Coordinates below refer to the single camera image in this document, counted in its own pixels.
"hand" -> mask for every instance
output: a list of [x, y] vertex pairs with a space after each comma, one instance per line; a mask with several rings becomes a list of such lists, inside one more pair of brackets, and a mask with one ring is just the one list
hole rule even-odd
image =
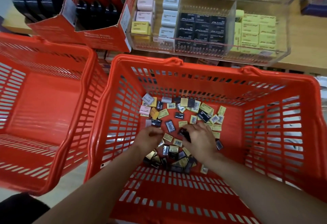
[[187, 150], [202, 164], [207, 159], [213, 158], [218, 150], [215, 143], [215, 137], [210, 127], [203, 123], [183, 126], [189, 133], [191, 142], [183, 138], [183, 145]]
[[158, 147], [164, 132], [157, 127], [142, 129], [135, 138], [133, 146], [139, 148], [142, 158]]

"clear acrylic organizer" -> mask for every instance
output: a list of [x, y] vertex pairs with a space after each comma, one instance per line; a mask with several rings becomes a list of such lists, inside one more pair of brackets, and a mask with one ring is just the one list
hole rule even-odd
[[[156, 1], [155, 21], [152, 29], [152, 35], [140, 35], [131, 33], [130, 20], [127, 38], [135, 50], [152, 51], [168, 53], [172, 56], [190, 56], [204, 59], [229, 61], [251, 65], [269, 66], [281, 60], [290, 54], [290, 44], [288, 39], [288, 6], [274, 2], [253, 2], [247, 0], [180, 0], [179, 13], [187, 12], [194, 14], [217, 15], [226, 17], [226, 36], [225, 44], [200, 42], [209, 47], [212, 45], [221, 45], [223, 49], [201, 49], [191, 46], [179, 46], [178, 41], [187, 41], [174, 38], [170, 41], [161, 39], [159, 29], [161, 28], [161, 17], [163, 13], [163, 0]], [[252, 53], [242, 52], [244, 47], [235, 46], [234, 27], [235, 27], [235, 9], [244, 10], [249, 14], [273, 15], [276, 16], [276, 47], [274, 50], [262, 48], [253, 48]], [[136, 3], [131, 11], [131, 16], [135, 16], [137, 11]]]

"basket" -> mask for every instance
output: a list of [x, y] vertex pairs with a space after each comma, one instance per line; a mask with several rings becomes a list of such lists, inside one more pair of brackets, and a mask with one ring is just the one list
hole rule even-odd
[[[326, 125], [313, 77], [251, 66], [195, 65], [178, 58], [114, 58], [91, 131], [85, 180], [128, 149], [145, 126], [146, 117], [138, 111], [146, 92], [159, 99], [194, 98], [215, 113], [227, 107], [220, 135], [225, 156], [326, 200]], [[164, 121], [169, 119], [178, 127], [178, 119]], [[167, 132], [165, 124], [161, 127]], [[211, 171], [201, 174], [200, 166], [190, 175], [138, 166], [111, 217], [135, 223], [257, 224], [227, 183]]]
[[87, 160], [107, 76], [92, 49], [0, 34], [0, 186], [39, 196]]

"red shopping basket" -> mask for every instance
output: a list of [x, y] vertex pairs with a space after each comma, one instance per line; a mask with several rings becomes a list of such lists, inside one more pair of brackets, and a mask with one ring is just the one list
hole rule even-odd
[[[145, 118], [138, 111], [146, 92], [159, 99], [194, 98], [215, 113], [226, 106], [222, 153], [322, 198], [327, 179], [326, 125], [313, 77], [251, 66], [195, 65], [178, 58], [115, 57], [90, 135], [86, 180], [128, 149], [144, 127]], [[190, 111], [184, 114], [189, 120]], [[170, 116], [164, 121], [169, 119], [178, 127], [178, 119]], [[111, 217], [136, 223], [258, 223], [225, 181], [211, 171], [199, 173], [199, 167], [185, 175], [140, 165]]]
[[0, 186], [39, 196], [87, 160], [106, 81], [92, 49], [0, 34]]

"forearm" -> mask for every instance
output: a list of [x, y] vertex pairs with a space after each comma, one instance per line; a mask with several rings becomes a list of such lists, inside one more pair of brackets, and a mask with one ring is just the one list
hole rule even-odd
[[220, 175], [262, 223], [325, 223], [327, 205], [220, 153], [205, 165]]
[[132, 146], [34, 224], [105, 224], [125, 183], [142, 159], [138, 147]]

